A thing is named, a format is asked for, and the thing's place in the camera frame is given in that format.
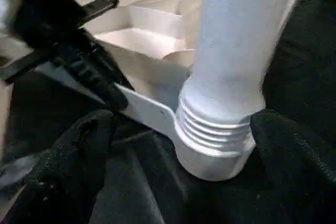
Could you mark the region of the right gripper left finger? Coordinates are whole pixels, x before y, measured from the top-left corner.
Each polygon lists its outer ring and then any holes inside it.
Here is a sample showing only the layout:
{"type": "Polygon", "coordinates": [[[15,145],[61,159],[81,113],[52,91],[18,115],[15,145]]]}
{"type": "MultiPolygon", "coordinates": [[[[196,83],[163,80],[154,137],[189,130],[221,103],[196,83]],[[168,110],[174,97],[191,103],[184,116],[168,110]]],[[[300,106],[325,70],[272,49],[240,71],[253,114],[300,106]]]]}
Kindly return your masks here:
{"type": "Polygon", "coordinates": [[[75,122],[24,178],[1,223],[89,223],[116,128],[108,110],[75,122]]]}

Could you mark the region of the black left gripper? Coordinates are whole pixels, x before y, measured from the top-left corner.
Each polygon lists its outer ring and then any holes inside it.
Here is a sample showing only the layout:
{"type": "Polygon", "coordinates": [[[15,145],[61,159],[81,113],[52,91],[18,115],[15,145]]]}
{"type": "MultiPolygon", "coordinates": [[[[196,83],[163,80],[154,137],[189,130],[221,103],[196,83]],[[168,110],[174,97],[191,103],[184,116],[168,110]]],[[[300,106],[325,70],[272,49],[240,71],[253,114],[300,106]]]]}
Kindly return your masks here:
{"type": "Polygon", "coordinates": [[[117,84],[132,85],[110,53],[83,28],[118,4],[119,0],[95,0],[83,6],[76,0],[21,0],[13,30],[31,48],[55,45],[59,64],[106,107],[121,111],[129,103],[117,84]]]}

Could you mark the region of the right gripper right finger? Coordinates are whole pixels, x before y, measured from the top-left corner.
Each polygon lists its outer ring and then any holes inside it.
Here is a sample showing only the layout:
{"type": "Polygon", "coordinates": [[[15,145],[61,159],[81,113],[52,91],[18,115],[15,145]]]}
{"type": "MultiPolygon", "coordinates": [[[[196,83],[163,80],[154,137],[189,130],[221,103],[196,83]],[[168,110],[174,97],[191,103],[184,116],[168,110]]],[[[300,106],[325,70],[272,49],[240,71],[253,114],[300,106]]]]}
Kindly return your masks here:
{"type": "Polygon", "coordinates": [[[273,110],[251,116],[267,176],[293,223],[335,223],[335,148],[273,110]]]}

